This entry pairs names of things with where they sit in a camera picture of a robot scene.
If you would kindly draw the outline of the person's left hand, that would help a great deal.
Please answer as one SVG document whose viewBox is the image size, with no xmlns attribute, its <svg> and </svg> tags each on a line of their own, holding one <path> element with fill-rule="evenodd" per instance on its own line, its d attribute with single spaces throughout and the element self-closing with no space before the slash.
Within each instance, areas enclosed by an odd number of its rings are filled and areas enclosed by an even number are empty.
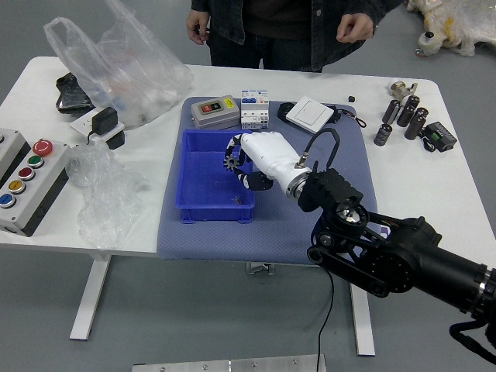
<svg viewBox="0 0 496 372">
<path fill-rule="evenodd" d="M 368 40 L 374 35 L 373 20 L 364 13 L 345 14 L 337 28 L 336 39 L 340 43 Z"/>
</svg>

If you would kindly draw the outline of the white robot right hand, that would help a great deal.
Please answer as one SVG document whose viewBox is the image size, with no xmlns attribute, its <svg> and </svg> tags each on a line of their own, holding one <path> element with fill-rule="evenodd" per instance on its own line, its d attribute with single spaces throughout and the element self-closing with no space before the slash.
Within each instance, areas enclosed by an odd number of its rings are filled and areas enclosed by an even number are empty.
<svg viewBox="0 0 496 372">
<path fill-rule="evenodd" d="M 223 166 L 251 191 L 272 188 L 275 181 L 289 198 L 299 198 L 310 169 L 277 132 L 236 134 L 228 143 Z"/>
</svg>

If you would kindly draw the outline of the person's right hand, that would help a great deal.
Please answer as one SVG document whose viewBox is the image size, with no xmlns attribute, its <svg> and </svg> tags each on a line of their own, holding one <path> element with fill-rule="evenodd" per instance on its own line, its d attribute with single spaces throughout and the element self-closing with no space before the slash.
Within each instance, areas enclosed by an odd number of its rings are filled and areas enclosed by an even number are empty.
<svg viewBox="0 0 496 372">
<path fill-rule="evenodd" d="M 209 38 L 210 13 L 191 10 L 186 19 L 188 38 L 197 45 L 204 45 Z"/>
</svg>

